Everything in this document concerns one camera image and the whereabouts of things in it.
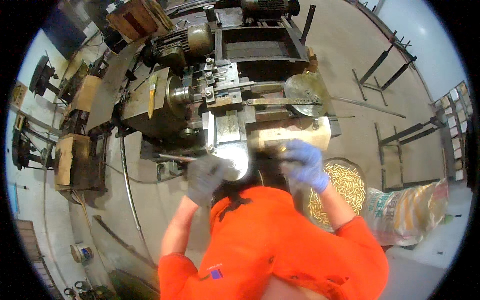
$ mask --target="metal plate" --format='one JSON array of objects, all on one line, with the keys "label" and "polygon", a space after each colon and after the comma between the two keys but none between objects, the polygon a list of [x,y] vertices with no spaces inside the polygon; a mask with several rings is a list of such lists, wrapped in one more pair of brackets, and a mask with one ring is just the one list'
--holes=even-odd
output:
[{"label": "metal plate", "polygon": [[236,110],[228,110],[225,116],[216,117],[215,120],[217,143],[240,140],[239,119]]},{"label": "metal plate", "polygon": [[247,141],[219,144],[213,154],[233,162],[233,167],[228,168],[223,177],[225,180],[237,181],[247,174],[249,163]]},{"label": "metal plate", "polygon": [[[285,82],[285,96],[287,98],[302,98],[315,100],[325,104],[330,102],[330,95],[319,73],[293,75]],[[325,105],[292,105],[299,113],[309,117],[319,117],[326,113]]]},{"label": "metal plate", "polygon": [[113,106],[117,102],[118,91],[122,85],[125,73],[128,70],[133,56],[137,49],[145,42],[141,38],[126,46],[117,56],[114,56],[108,62],[108,70],[102,78],[102,83],[97,89],[95,98],[92,102],[92,109],[88,116],[86,131],[110,121],[113,112]]}]

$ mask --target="metal stand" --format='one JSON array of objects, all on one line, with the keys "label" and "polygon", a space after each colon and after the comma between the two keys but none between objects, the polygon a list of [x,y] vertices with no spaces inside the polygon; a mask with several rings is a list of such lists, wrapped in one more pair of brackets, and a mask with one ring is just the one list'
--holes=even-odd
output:
[{"label": "metal stand", "polygon": [[132,214],[133,214],[133,218],[135,219],[135,224],[138,230],[138,234],[140,235],[140,239],[142,240],[142,244],[144,246],[148,259],[152,264],[155,264],[148,250],[147,243],[145,242],[144,233],[142,232],[142,227],[140,226],[140,221],[138,220],[137,211],[135,210],[135,204],[133,203],[132,191],[130,189],[130,182],[128,179],[128,172],[127,172],[127,157],[125,155],[125,137],[123,135],[120,136],[120,155],[121,155],[121,166],[123,169],[123,177],[125,179],[125,187],[127,188],[128,201],[130,202],[130,208],[132,209]]},{"label": "metal stand", "polygon": [[[390,43],[392,44],[388,50],[384,50],[382,52],[382,54],[377,58],[377,60],[373,63],[373,65],[368,69],[368,71],[365,73],[365,75],[362,76],[362,78],[359,80],[358,79],[358,76],[357,76],[357,73],[355,72],[355,69],[352,69],[352,72],[353,72],[353,76],[355,77],[355,81],[357,82],[357,85],[360,89],[360,93],[361,93],[361,96],[363,98],[363,100],[367,101],[367,98],[365,97],[365,94],[363,93],[363,88],[366,87],[366,88],[369,88],[371,90],[374,90],[374,91],[377,91],[380,93],[380,95],[382,95],[382,100],[385,104],[385,106],[388,106],[387,102],[385,101],[385,97],[384,97],[384,94],[383,94],[383,91],[388,88],[403,72],[405,72],[405,70],[408,68],[408,65],[410,65],[413,61],[416,61],[417,60],[417,57],[414,56],[412,57],[411,55],[409,56],[410,60],[405,63],[389,80],[387,80],[387,82],[382,85],[380,87],[379,83],[378,83],[378,80],[377,78],[374,76],[374,80],[375,80],[375,83],[376,83],[376,86],[373,86],[373,85],[369,85],[369,84],[366,84],[365,81],[367,81],[367,79],[373,74],[373,72],[375,72],[376,69],[378,69],[378,67],[382,64],[382,62],[387,58],[388,56],[388,53],[390,52],[390,50],[393,48],[394,44],[396,43],[395,41],[395,34],[396,34],[396,31],[393,33],[393,36],[392,38],[389,40]],[[408,43],[404,44],[403,45],[404,47],[407,47],[407,46],[410,46],[410,41],[408,41]]]},{"label": "metal stand", "polygon": [[[410,135],[410,134],[413,134],[413,133],[416,133],[416,132],[422,130],[425,126],[427,126],[429,124],[432,124],[435,127],[424,130],[424,131],[422,131],[420,133],[417,133],[417,134],[415,134],[415,135],[413,135],[409,138],[400,140],[401,138],[406,137],[407,135]],[[431,133],[434,133],[438,129],[446,126],[444,123],[440,122],[437,119],[437,117],[431,117],[430,121],[428,121],[426,123],[418,123],[418,124],[413,125],[412,127],[407,128],[407,129],[405,129],[401,132],[396,132],[396,126],[394,126],[395,134],[392,135],[392,136],[389,136],[387,138],[382,139],[380,137],[380,131],[378,129],[378,123],[375,122],[374,125],[375,125],[375,132],[377,134],[378,153],[379,153],[379,156],[380,156],[380,165],[383,166],[385,164],[385,161],[384,161],[384,147],[397,147],[398,148],[398,159],[399,159],[399,162],[400,162],[400,181],[401,181],[402,185],[404,184],[402,145],[405,145],[405,144],[408,144],[410,142],[416,141],[419,138],[422,138],[422,137],[427,136]],[[385,168],[382,168],[382,190],[383,191],[385,191],[385,189],[386,189],[385,182],[386,182],[386,170],[385,170]]]}]

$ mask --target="brass part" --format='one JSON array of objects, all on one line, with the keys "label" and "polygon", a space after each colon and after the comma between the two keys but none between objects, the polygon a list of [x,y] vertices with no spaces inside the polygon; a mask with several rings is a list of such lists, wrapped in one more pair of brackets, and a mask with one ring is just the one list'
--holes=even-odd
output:
[{"label": "brass part", "polygon": [[[358,216],[366,197],[365,186],[358,171],[355,168],[329,163],[325,164],[324,171],[330,177],[330,182],[336,191],[347,201],[355,215]],[[312,188],[310,188],[307,207],[309,214],[315,218],[317,223],[330,225],[330,221],[323,211],[322,199]]]}]

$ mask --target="work glove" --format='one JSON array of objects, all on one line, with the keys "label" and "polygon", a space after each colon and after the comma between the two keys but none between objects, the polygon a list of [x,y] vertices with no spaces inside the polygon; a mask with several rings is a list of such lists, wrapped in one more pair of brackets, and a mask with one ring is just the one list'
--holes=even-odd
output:
[{"label": "work glove", "polygon": [[189,163],[187,196],[198,206],[208,206],[223,181],[227,167],[226,159],[213,155],[205,155]]},{"label": "work glove", "polygon": [[282,163],[282,171],[289,177],[307,183],[318,193],[326,189],[330,178],[324,172],[322,151],[317,147],[292,140],[285,144],[279,158],[286,161]]}]

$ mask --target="metal disc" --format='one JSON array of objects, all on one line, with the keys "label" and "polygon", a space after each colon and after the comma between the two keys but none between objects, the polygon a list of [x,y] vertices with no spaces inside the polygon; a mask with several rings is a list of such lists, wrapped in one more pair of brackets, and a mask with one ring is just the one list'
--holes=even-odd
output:
[{"label": "metal disc", "polygon": [[[293,75],[285,82],[285,97],[320,100],[325,104],[329,101],[329,94],[319,74],[307,73]],[[325,105],[292,105],[299,113],[309,117],[320,117],[326,112]]]},{"label": "metal disc", "polygon": [[175,89],[181,87],[181,79],[178,76],[171,76],[167,79],[167,88],[165,89],[165,96],[168,106],[172,110],[175,117],[182,119],[185,118],[185,105],[177,101],[174,97]]}]

